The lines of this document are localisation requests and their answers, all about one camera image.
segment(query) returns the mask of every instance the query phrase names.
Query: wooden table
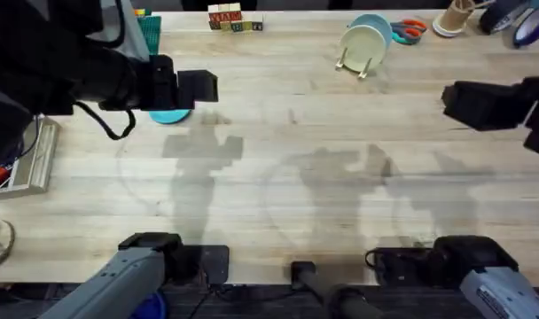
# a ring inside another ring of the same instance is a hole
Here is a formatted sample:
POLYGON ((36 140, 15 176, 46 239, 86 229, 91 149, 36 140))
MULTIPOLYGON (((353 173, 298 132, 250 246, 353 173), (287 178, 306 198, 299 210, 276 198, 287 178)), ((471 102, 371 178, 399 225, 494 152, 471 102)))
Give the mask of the wooden table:
MULTIPOLYGON (((438 11, 383 12, 431 24, 438 11)), ((334 279, 373 284, 363 254, 447 234, 494 238, 539 285, 539 155, 523 128, 478 133, 442 114, 455 80, 539 75, 525 50, 429 31, 392 43, 364 82, 335 71, 337 42, 360 12, 269 12, 263 33, 208 30, 205 13, 163 16, 160 51, 178 70, 219 77, 220 103, 182 125, 138 113, 124 141, 83 112, 58 118, 47 194, 0 201, 18 238, 1 282, 82 282, 134 232, 226 244, 233 283, 287 283, 311 259, 334 279)), ((121 130, 123 113, 102 115, 121 130)))

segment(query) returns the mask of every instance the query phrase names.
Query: teal lid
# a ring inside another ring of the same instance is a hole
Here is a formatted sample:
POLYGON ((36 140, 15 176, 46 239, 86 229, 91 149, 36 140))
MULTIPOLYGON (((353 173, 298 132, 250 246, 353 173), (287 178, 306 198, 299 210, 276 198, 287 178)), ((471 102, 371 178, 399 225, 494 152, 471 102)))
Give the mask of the teal lid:
POLYGON ((151 111, 149 115, 160 124, 174 124, 185 120, 191 112, 192 110, 151 111))

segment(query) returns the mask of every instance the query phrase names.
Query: scissors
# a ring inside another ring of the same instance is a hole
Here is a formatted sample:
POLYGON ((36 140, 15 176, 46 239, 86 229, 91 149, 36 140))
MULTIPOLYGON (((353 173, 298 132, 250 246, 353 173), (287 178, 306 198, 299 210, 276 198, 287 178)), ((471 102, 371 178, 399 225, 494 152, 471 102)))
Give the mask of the scissors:
POLYGON ((401 44, 416 44, 427 31, 427 26, 421 21, 404 19, 400 22, 390 23, 392 26, 392 39, 401 44))

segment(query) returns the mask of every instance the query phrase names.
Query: black cable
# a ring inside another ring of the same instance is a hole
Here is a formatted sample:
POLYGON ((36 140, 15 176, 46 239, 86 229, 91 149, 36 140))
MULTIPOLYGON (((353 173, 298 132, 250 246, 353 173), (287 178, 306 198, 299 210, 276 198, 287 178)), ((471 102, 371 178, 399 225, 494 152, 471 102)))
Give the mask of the black cable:
POLYGON ((89 108, 88 105, 85 105, 83 102, 80 102, 80 101, 74 102, 74 105, 77 105, 80 108, 82 108, 84 112, 86 112, 92 119, 98 122, 98 124, 100 124, 100 126, 104 129, 108 137, 112 138, 114 141, 120 140, 128 136, 131 130, 134 129, 134 127, 136 126, 136 117, 134 116, 133 112, 131 112, 130 109, 126 110, 126 113, 128 114, 128 118, 129 118, 129 124, 121 133, 121 135, 118 136, 116 133, 112 131, 112 129, 108 126, 108 124, 106 124, 106 122, 102 120, 100 116, 98 116, 98 114, 96 114, 94 111, 92 111, 91 108, 89 108))
POLYGON ((122 7, 121 0, 116 0, 116 7, 118 8, 118 17, 120 19, 120 33, 118 34, 118 37, 112 41, 102 41, 87 38, 89 42, 109 49, 117 48, 124 43, 124 38, 126 37, 126 17, 124 17, 124 9, 122 7))
POLYGON ((39 140, 39 115, 37 115, 35 117, 35 139, 33 140, 33 143, 31 145, 29 145, 29 147, 24 151, 22 152, 16 160, 26 156, 29 152, 31 152, 31 150, 33 150, 33 148, 35 147, 35 145, 37 144, 37 141, 39 140))
POLYGON ((199 309, 200 309, 200 306, 202 306, 203 303, 205 303, 205 301, 207 301, 208 297, 210 297, 210 295, 213 294, 213 291, 212 290, 208 290, 208 292, 203 296, 203 298, 199 301, 199 303, 197 304, 197 306, 195 306, 195 308, 192 310, 191 314, 189 315, 189 318, 188 319, 192 319, 196 314, 197 312, 199 312, 199 309))
POLYGON ((370 261, 368 260, 368 256, 370 256, 373 253, 377 253, 377 250, 372 249, 372 250, 366 252, 366 254, 364 255, 364 262, 366 262, 366 266, 368 266, 368 268, 370 268, 370 269, 372 269, 374 271, 377 271, 379 269, 376 267, 376 265, 371 264, 370 261))

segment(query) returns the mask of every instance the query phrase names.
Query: gray robot arm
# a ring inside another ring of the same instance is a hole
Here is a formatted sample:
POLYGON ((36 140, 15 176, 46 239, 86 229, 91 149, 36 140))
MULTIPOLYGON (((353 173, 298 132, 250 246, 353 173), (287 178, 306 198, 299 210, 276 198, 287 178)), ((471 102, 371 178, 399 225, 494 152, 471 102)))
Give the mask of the gray robot arm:
POLYGON ((126 319, 164 280, 163 252, 130 247, 117 252, 96 275, 39 318, 126 319))
POLYGON ((539 318, 539 296, 529 281, 512 268, 473 270, 459 288, 488 319, 539 318))

